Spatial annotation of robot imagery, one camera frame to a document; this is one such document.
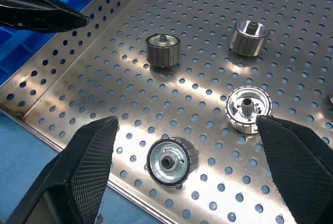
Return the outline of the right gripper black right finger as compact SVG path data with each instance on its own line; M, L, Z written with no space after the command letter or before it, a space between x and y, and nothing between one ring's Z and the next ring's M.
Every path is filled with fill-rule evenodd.
M273 182L297 224L333 224L333 149L310 128L258 116Z

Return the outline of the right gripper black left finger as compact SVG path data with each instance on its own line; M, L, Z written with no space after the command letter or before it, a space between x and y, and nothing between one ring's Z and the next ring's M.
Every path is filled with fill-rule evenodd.
M40 172L6 224L94 224L109 179L118 118L80 127Z

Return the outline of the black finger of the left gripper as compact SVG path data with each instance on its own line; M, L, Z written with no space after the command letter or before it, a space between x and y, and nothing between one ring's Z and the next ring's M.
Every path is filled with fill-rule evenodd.
M89 17L60 0L0 0L0 27L61 33L85 27Z

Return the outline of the blue compartment bin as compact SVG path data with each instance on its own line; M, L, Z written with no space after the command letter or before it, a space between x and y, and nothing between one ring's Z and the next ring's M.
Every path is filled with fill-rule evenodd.
M83 28L63 33L37 33L0 26L0 86L6 97L55 81L133 0L60 0L89 18Z

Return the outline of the perforated metal tray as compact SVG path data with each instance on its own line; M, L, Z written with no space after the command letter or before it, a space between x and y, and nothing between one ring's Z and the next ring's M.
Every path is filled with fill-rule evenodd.
M229 47L235 24L270 33L260 55ZM180 62L146 60L147 37L181 40ZM82 125L115 115L109 186L166 224L296 224L272 182L259 135L239 133L225 101L238 87L271 98L272 115L311 128L333 148L333 0L133 0L39 93L20 89L0 110L57 150ZM149 175L152 144L183 137L198 168L168 188Z

